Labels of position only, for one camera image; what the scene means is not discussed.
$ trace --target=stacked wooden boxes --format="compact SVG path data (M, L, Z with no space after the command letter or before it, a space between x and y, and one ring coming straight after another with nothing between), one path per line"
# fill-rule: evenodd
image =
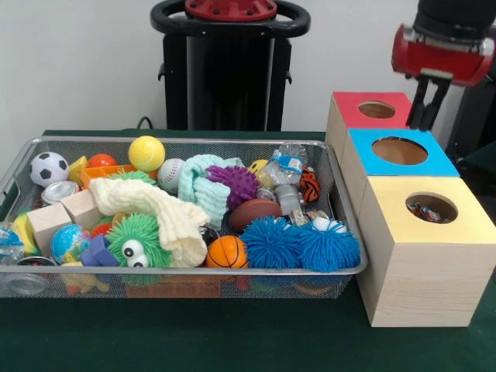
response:
M406 99L334 93L331 103L326 142L369 255L363 303L372 326L468 326L496 264L496 228L431 133L405 128ZM384 108L385 119L367 116Z

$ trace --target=metal basket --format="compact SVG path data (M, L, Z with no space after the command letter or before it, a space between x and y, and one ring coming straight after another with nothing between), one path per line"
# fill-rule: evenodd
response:
M3 194L15 195L4 200L0 211L12 221L23 209L31 207L40 188L29 179L29 162L38 153L53 151L69 163L81 155L110 153L120 164L127 164L127 150L133 138L50 137L28 142L0 181ZM310 209L321 209L344 221L360 241L361 261L357 267L332 273L309 270L261 269L159 269L131 267L0 267L0 297L40 298L338 298L352 275L367 265L367 255L353 215L335 154L319 141L160 139L167 157L187 159L199 153L222 158L240 157L245 165L269 158L282 143L299 143L308 152L308 165L322 187L320 199ZM222 223L223 235L233 234ZM95 287L98 278L99 287ZM70 295L68 288L80 287L81 293Z

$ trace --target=green fuzzy ball toy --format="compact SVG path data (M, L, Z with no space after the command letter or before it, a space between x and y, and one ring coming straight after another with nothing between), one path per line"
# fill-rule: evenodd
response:
M128 267L128 260L136 258L126 257L122 247L129 240L137 240L143 246L143 254L148 259L149 267L169 267L172 262L172 253L163 250L158 237L157 219L152 215L132 214L122 219L112 227L106 236L110 242L108 251L114 255L121 267ZM149 285L160 280L160 275L123 275L122 279L131 285Z

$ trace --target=baseball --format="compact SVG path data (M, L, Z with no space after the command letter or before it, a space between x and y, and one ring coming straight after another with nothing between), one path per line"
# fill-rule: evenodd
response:
M177 184L179 183L179 175L183 167L184 160L182 159L167 159L158 171L157 181L162 190L169 194L177 194Z

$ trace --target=soccer ball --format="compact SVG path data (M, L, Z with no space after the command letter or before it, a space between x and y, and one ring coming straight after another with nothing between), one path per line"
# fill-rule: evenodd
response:
M69 164L58 153L41 153L31 160L31 181L45 188L55 182L69 178Z

